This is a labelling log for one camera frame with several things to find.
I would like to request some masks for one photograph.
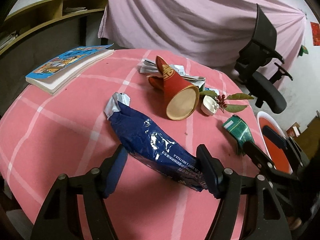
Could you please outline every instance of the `chair seat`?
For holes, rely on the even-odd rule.
[[[287,102],[276,87],[261,73],[255,72],[245,86],[259,100],[265,101],[272,112],[280,114],[287,107]]]

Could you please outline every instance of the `blue plastic bag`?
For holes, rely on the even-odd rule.
[[[197,191],[207,189],[199,160],[161,130],[148,116],[121,101],[128,105],[130,98],[126,94],[115,93],[105,113],[128,153],[174,181]]]

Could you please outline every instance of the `plaid tablecloth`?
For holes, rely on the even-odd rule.
[[[183,65],[190,75],[205,76],[206,86],[220,94],[241,92],[224,73],[168,51],[145,49],[115,51],[53,97],[29,85],[0,121],[0,171],[33,223],[59,174],[82,175],[114,153],[119,140],[103,110],[116,91],[128,94],[130,107],[148,115],[189,153],[195,155],[196,147],[204,143],[225,167],[247,176],[257,174],[247,156],[236,156],[236,141],[222,128],[231,113],[219,110],[208,117],[199,105],[185,120],[166,118],[162,92],[149,85],[137,66],[142,58],[156,55]],[[252,109],[238,115],[264,150]],[[218,202],[208,191],[199,193],[173,182],[131,156],[116,191],[105,200],[119,239],[131,240],[204,239]],[[79,206],[84,237],[90,239],[84,207]],[[242,201],[234,239],[240,234],[243,213]]]

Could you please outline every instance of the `wooden shelf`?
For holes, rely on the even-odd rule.
[[[18,34],[14,41],[0,50],[0,57],[46,28],[77,17],[103,12],[107,3],[108,0],[43,0],[21,8],[9,15],[0,27],[0,33],[16,31]],[[87,11],[64,15],[66,7],[86,7]]]

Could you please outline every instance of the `red cup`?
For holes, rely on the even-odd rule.
[[[156,57],[156,66],[163,77],[148,76],[149,83],[164,92],[166,114],[171,120],[190,116],[199,102],[199,89],[183,79],[163,58]]]

